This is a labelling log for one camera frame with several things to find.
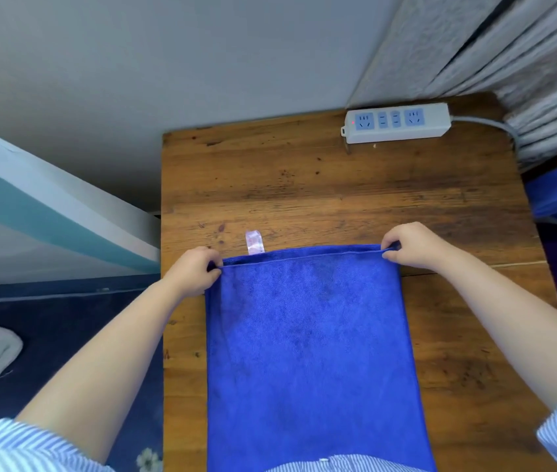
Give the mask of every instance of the teal panel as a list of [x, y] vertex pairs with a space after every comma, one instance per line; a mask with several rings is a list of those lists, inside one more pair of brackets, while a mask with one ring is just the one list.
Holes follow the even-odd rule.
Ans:
[[0, 223], [40, 242], [145, 273], [160, 272], [150, 261], [100, 237], [79, 223], [15, 188], [0, 178]]

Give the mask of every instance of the microfiber towel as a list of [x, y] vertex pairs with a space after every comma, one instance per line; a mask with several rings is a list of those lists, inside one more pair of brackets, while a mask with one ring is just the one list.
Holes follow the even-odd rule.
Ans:
[[337, 454], [436, 470], [398, 267], [379, 246], [225, 259], [206, 309], [209, 472]]

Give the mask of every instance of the wood grain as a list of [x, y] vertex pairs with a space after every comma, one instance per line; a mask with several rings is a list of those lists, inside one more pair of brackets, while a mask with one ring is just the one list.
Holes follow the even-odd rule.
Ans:
[[[503, 114], [492, 95], [449, 102], [455, 114]], [[165, 134], [163, 271], [197, 245], [246, 253], [249, 229], [274, 250], [378, 243], [392, 226], [421, 220], [489, 264], [520, 264], [505, 271], [555, 297], [505, 134], [460, 124], [441, 138], [353, 145], [347, 153], [343, 117], [331, 111]], [[551, 469], [534, 440], [546, 411], [462, 300], [435, 275], [402, 273], [441, 469]], [[205, 335], [203, 298], [183, 302], [164, 334], [167, 470], [205, 469]]]

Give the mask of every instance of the gray cable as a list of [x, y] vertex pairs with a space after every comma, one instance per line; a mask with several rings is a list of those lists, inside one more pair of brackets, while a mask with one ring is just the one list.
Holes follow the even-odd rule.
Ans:
[[452, 121], [462, 121], [465, 123], [478, 123], [484, 124], [486, 126], [492, 126], [502, 131], [506, 131], [510, 134], [513, 140], [513, 147], [515, 149], [515, 154], [519, 156], [519, 148], [521, 147], [521, 139], [519, 139], [519, 134], [515, 131], [515, 128], [509, 124], [501, 123], [499, 121], [494, 121], [492, 119], [476, 118], [475, 116], [451, 116]]

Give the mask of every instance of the care tag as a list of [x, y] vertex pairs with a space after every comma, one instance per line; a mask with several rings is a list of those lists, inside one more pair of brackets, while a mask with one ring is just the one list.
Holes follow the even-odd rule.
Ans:
[[263, 238], [261, 238], [259, 230], [246, 232], [246, 245], [248, 246], [249, 255], [265, 252], [265, 249], [263, 248]]

